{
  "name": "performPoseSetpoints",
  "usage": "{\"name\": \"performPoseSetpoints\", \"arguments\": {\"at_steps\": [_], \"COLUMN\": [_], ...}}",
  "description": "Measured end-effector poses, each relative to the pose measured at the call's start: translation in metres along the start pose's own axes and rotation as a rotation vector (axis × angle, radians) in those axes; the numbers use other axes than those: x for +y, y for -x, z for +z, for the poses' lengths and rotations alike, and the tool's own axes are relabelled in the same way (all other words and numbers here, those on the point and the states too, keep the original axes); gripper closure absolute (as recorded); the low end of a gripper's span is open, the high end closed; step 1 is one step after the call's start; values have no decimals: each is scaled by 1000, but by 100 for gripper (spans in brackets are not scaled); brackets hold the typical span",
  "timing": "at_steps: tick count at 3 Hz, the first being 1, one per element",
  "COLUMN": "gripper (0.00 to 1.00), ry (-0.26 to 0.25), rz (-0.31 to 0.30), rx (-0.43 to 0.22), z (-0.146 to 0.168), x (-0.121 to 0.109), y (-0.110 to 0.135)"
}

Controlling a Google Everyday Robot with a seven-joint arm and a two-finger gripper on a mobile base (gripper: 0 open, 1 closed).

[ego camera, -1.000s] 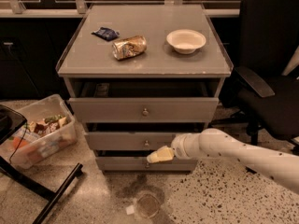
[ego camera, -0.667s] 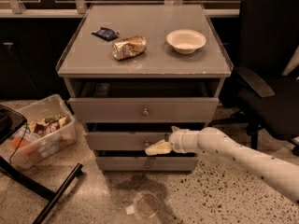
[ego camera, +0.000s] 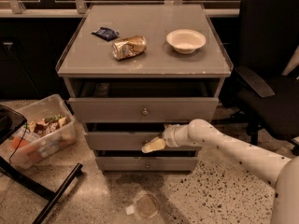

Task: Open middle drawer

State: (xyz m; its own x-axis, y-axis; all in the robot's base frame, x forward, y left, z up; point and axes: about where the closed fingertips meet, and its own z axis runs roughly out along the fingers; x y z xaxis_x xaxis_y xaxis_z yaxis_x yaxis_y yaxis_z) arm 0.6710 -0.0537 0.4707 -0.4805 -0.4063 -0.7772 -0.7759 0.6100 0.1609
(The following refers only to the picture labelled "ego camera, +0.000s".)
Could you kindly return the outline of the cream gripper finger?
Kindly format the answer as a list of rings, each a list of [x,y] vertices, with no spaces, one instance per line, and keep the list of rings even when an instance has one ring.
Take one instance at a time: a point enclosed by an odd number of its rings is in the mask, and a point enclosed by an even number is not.
[[[153,151],[162,150],[165,148],[165,141],[163,138],[155,137],[150,142],[148,142],[146,145],[144,145],[141,150],[143,153],[151,153]]]

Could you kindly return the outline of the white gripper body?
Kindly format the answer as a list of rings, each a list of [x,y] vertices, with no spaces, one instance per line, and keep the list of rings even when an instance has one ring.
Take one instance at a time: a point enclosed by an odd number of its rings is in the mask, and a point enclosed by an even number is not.
[[[163,132],[163,140],[168,147],[182,147],[189,144],[187,125],[168,125]]]

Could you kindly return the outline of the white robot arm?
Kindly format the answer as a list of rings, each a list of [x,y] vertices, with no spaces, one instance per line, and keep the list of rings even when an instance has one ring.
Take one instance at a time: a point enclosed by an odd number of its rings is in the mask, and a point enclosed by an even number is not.
[[[146,143],[143,153],[166,147],[216,147],[235,158],[275,190],[271,224],[299,224],[299,158],[272,151],[221,133],[203,119],[185,125],[166,125],[162,134]]]

